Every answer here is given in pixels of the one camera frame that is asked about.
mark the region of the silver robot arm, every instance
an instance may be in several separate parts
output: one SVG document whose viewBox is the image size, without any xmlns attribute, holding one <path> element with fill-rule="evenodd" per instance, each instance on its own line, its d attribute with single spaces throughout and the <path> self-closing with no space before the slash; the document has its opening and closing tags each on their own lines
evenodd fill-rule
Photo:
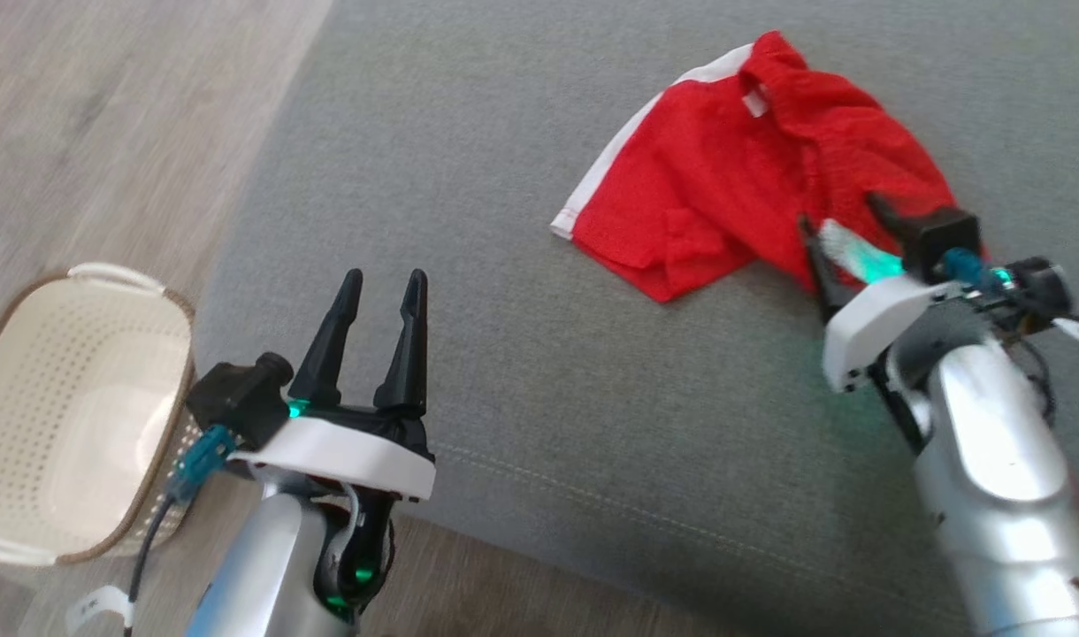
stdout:
<svg viewBox="0 0 1079 637">
<path fill-rule="evenodd" d="M 1071 316 L 1061 270 L 1037 257 L 982 265 L 978 223 L 960 211 L 897 231 L 883 201 L 871 206 L 899 239 L 906 274 L 858 295 L 803 223 L 828 383 L 882 394 L 915 452 L 916 487 L 975 634 L 1079 636 L 1077 484 L 1048 422 L 1049 387 L 1005 350 Z"/>
<path fill-rule="evenodd" d="M 390 514 L 434 491 L 426 398 L 426 276 L 410 275 L 402 330 L 370 407 L 337 389 L 361 273 L 346 273 L 300 371 L 279 355 L 218 364 L 187 406 L 201 428 L 240 441 L 228 469 L 263 484 L 263 499 L 229 547 L 189 622 L 191 637 L 346 637 L 395 559 Z M 281 388 L 291 380 L 289 401 Z"/>
<path fill-rule="evenodd" d="M 916 487 L 975 632 L 1079 636 L 1079 501 L 1034 388 L 998 344 L 928 378 Z"/>
</svg>

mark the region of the gray sofa cushion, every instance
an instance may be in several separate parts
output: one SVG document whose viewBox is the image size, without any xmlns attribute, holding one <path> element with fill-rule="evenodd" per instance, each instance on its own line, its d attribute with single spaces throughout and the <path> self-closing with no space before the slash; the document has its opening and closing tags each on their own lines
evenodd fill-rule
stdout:
<svg viewBox="0 0 1079 637">
<path fill-rule="evenodd" d="M 300 362 L 366 272 L 341 388 L 370 402 L 429 274 L 434 500 L 415 516 L 770 634 L 967 632 L 875 396 L 750 267 L 657 306 L 547 223 L 654 93 L 770 28 L 878 96 L 997 257 L 1079 290 L 1079 0 L 382 0 L 338 5 L 236 217 L 197 364 Z M 1079 471 L 1079 351 L 1053 337 Z"/>
</svg>

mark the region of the laundry basket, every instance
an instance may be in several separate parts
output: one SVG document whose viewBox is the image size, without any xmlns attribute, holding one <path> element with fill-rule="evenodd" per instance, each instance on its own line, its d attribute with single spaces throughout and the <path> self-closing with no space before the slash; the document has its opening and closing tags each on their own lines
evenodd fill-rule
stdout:
<svg viewBox="0 0 1079 637">
<path fill-rule="evenodd" d="M 87 262 L 28 287 L 0 322 L 0 561 L 139 548 L 174 461 L 196 439 L 189 303 Z M 155 544 L 182 520 L 175 505 Z"/>
</svg>

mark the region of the basket handle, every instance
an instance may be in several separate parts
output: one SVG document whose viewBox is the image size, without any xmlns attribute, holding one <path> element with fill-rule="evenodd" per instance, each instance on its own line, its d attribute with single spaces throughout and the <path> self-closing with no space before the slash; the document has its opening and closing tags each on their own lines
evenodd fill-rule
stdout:
<svg viewBox="0 0 1079 637">
<path fill-rule="evenodd" d="M 125 285 L 139 287 L 154 294 L 166 292 L 166 286 L 161 285 L 154 279 L 147 276 L 142 272 L 131 270 L 129 267 L 115 266 L 113 262 L 82 262 L 67 271 L 67 275 L 125 283 Z"/>
<path fill-rule="evenodd" d="M 56 554 L 45 548 L 0 539 L 0 561 L 9 565 L 45 566 L 56 564 Z"/>
</svg>

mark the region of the black cable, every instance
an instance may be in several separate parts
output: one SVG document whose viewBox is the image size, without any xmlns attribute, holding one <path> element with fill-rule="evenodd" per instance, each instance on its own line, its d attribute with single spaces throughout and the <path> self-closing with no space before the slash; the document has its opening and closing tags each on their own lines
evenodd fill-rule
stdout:
<svg viewBox="0 0 1079 637">
<path fill-rule="evenodd" d="M 386 531 L 387 536 L 390 536 L 390 555 L 386 557 L 386 568 L 382 569 L 382 572 L 379 573 L 379 588 L 382 588 L 382 586 L 385 585 L 386 577 L 390 575 L 390 569 L 394 568 L 395 556 L 398 554 L 398 545 L 395 544 L 395 520 L 393 517 L 390 520 L 386 520 Z M 370 597 L 369 600 L 363 601 L 363 605 L 358 606 L 358 614 L 365 613 L 366 607 L 373 600 L 374 597 Z"/>
<path fill-rule="evenodd" d="M 1036 361 L 1038 372 L 1037 375 L 1027 375 L 1027 378 L 1036 383 L 1038 390 L 1042 392 L 1043 398 L 1047 401 L 1042 417 L 1047 420 L 1050 429 L 1054 429 L 1054 411 L 1057 411 L 1057 402 L 1054 399 L 1053 388 L 1050 385 L 1050 366 L 1047 365 L 1047 360 L 1041 351 L 1038 351 L 1038 348 L 1026 339 L 1017 338 L 1012 344 L 1023 345 L 1023 349 Z"/>
<path fill-rule="evenodd" d="M 150 545 L 154 543 L 154 537 L 159 536 L 159 528 L 163 526 L 163 517 L 166 517 L 166 512 L 170 511 L 173 505 L 173 496 L 164 498 L 163 502 L 159 505 L 159 511 L 154 512 L 154 517 L 150 520 L 150 526 L 147 527 L 146 536 L 142 536 L 142 546 L 139 547 L 139 556 L 135 559 L 135 572 L 131 575 L 131 589 L 126 594 L 126 600 L 131 604 L 132 611 L 135 609 L 135 601 L 139 598 L 139 587 L 142 585 L 142 570 L 147 566 L 147 553 L 150 552 Z M 123 628 L 123 637 L 131 637 L 131 631 L 132 625 Z"/>
</svg>

